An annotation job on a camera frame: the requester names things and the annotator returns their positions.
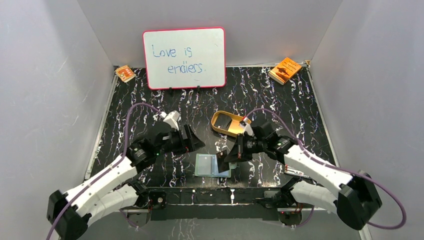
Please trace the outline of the mint green card holder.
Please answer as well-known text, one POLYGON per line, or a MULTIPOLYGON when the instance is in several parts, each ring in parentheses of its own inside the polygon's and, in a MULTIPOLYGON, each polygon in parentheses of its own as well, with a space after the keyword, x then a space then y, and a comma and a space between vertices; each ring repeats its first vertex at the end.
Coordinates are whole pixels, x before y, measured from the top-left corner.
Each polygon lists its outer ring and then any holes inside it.
POLYGON ((217 154, 196 155, 194 175, 196 177, 230 178, 232 170, 237 167, 236 163, 224 162, 227 151, 217 154))

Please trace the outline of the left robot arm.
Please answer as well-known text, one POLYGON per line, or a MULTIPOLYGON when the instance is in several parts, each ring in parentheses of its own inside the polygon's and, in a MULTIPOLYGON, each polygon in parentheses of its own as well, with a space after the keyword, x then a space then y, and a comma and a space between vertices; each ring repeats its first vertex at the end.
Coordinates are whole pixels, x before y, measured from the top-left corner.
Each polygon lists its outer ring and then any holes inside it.
POLYGON ((147 134, 125 144, 123 153, 89 180, 49 196, 46 218, 51 228, 46 238, 56 232, 63 240, 77 240, 91 224, 110 213, 130 206, 144 208, 151 201, 150 193, 134 177, 159 156, 183 155, 204 146, 188 124, 180 130, 176 123, 155 123, 147 134))

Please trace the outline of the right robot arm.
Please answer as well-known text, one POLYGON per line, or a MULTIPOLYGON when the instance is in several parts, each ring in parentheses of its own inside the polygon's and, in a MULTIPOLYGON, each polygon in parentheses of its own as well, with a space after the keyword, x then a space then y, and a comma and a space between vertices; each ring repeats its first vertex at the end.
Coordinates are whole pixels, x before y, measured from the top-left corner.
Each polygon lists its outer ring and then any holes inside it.
POLYGON ((289 136, 279 135, 269 123, 249 124, 236 136, 230 151, 217 153, 219 172, 230 164, 248 162, 253 154, 265 153, 283 165, 299 170, 317 184, 293 177, 274 194, 266 193, 254 200, 265 208, 295 207, 308 204, 336 214, 348 227, 361 230, 382 206, 375 185, 359 176, 342 172, 334 165, 305 153, 289 136))

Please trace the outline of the grey card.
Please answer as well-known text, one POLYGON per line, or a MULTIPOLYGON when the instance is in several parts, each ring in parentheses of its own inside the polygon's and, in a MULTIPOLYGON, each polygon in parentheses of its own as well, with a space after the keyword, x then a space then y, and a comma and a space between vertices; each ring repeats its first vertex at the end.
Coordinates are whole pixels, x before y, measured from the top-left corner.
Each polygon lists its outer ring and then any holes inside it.
POLYGON ((212 174, 212 157, 211 156, 201 156, 199 158, 198 173, 200 175, 212 174))

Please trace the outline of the black credit card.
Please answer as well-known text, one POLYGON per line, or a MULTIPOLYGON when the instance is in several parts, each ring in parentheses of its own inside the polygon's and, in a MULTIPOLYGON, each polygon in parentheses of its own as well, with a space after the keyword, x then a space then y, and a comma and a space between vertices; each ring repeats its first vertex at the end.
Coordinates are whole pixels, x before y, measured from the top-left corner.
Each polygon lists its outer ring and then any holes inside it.
POLYGON ((216 154, 216 163, 219 173, 223 173, 230 170, 230 164, 225 161, 227 155, 227 150, 220 151, 216 154))

